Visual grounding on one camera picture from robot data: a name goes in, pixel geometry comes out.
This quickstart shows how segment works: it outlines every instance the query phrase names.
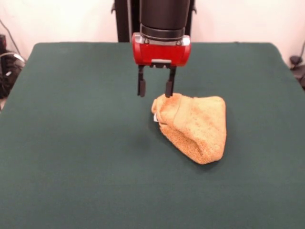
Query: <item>crumpled towel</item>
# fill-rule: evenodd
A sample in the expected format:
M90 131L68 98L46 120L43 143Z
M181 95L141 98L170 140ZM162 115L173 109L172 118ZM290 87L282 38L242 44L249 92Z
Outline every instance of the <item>crumpled towel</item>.
M161 132L199 164L218 161L226 141L225 102L221 97L190 98L174 93L154 100L152 113Z

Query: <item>black metal frame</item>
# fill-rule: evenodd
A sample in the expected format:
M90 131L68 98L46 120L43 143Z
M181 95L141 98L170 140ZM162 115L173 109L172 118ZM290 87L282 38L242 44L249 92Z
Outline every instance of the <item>black metal frame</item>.
M131 3L131 18L132 18L132 33L140 31L140 0L130 0ZM129 23L128 23L128 1L114 0L116 24L119 42L130 42L129 38ZM191 35L192 14L195 6L195 0L191 0L187 24L185 27L185 35Z
M119 42L130 42L127 0L114 0Z

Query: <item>green table surface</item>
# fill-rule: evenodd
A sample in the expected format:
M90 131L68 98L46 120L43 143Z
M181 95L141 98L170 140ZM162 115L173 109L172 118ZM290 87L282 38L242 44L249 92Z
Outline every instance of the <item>green table surface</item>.
M305 228L305 94L268 43L194 43L175 92L227 105L198 165L150 111L169 71L128 43L35 46L0 115L1 229Z

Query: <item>small white label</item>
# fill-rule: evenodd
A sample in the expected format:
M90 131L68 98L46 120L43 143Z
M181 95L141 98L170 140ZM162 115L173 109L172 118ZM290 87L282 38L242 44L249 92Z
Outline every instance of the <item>small white label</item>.
M155 113L155 114L154 114L154 116L153 116L153 120L154 120L155 122L157 122L157 123L158 123L158 119L157 119L157 113Z

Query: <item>black cable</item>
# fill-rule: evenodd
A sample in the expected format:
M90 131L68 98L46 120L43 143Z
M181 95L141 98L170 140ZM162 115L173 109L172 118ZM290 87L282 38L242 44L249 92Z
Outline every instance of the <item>black cable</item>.
M11 33L10 33L10 30L8 29L8 27L5 26L5 24L1 21L1 19L0 19L0 24L1 24L1 25L3 26L3 28L8 32L8 34L9 34L9 36L10 36L10 39L11 39L11 41L13 42L13 44L14 44L14 46L15 46L17 52L18 52L18 54L20 54L20 51L19 51L19 49L18 49L18 47L17 47L17 45L16 45L16 42L14 41L13 36L12 36Z
M301 51L301 55L300 55L300 57L302 57L302 56L303 56L303 54L304 54L304 49L305 49L305 41L304 41L304 43L303 43L303 47L302 47L302 51Z

